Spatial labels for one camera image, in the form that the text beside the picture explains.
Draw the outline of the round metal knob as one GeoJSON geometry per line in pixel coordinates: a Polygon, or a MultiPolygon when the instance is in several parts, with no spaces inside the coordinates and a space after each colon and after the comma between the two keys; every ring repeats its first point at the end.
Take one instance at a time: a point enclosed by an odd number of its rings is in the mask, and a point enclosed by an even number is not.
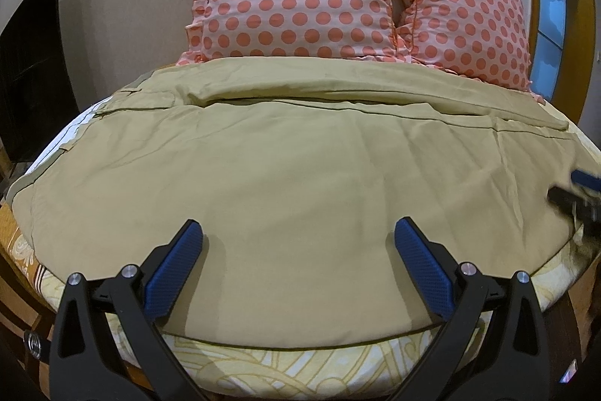
{"type": "Polygon", "coordinates": [[[27,352],[38,361],[48,362],[51,342],[48,339],[42,338],[38,333],[33,331],[25,331],[23,333],[23,343],[27,348],[27,352]]]}

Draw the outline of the right polka dot pillow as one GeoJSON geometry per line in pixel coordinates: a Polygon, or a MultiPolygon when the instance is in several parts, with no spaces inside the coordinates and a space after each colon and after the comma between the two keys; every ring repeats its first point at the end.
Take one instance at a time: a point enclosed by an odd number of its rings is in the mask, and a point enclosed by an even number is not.
{"type": "Polygon", "coordinates": [[[531,53],[521,0],[401,0],[403,62],[529,94],[531,53]]]}

